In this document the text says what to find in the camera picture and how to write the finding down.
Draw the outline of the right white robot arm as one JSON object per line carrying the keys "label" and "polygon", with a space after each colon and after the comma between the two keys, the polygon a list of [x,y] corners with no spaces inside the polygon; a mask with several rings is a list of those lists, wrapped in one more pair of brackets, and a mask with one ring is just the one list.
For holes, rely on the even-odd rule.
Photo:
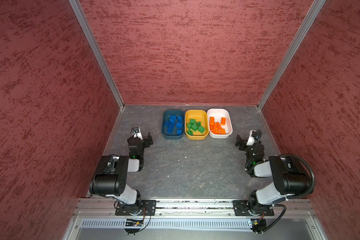
{"label": "right white robot arm", "polygon": [[243,207],[250,215],[266,213],[276,204],[303,198],[314,191],[316,179],[312,168],[295,155],[270,156],[264,159],[262,132],[251,131],[247,140],[237,135],[235,146],[246,155],[245,171],[252,178],[272,178],[266,187],[253,191]]}

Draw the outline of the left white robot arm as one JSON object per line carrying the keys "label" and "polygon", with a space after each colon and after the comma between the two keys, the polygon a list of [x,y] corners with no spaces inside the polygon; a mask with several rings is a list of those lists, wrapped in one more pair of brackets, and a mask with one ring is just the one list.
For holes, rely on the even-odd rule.
{"label": "left white robot arm", "polygon": [[114,198],[127,207],[140,210],[141,194],[127,185],[128,173],[142,171],[145,149],[154,144],[152,135],[139,136],[140,132],[131,132],[127,139],[127,156],[102,156],[89,184],[89,192],[104,198]]}

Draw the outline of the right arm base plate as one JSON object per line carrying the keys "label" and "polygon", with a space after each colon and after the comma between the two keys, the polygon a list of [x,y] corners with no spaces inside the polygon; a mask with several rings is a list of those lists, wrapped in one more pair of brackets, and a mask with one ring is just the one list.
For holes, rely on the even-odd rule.
{"label": "right arm base plate", "polygon": [[257,201],[234,200],[232,204],[237,217],[273,217],[275,215],[271,205],[261,205]]}

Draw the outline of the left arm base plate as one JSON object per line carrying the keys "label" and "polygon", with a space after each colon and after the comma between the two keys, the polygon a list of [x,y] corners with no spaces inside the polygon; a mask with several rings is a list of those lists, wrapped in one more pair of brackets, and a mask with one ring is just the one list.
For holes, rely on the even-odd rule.
{"label": "left arm base plate", "polygon": [[118,202],[115,209],[115,215],[127,217],[151,217],[155,215],[156,206],[156,200],[138,200],[133,205]]}

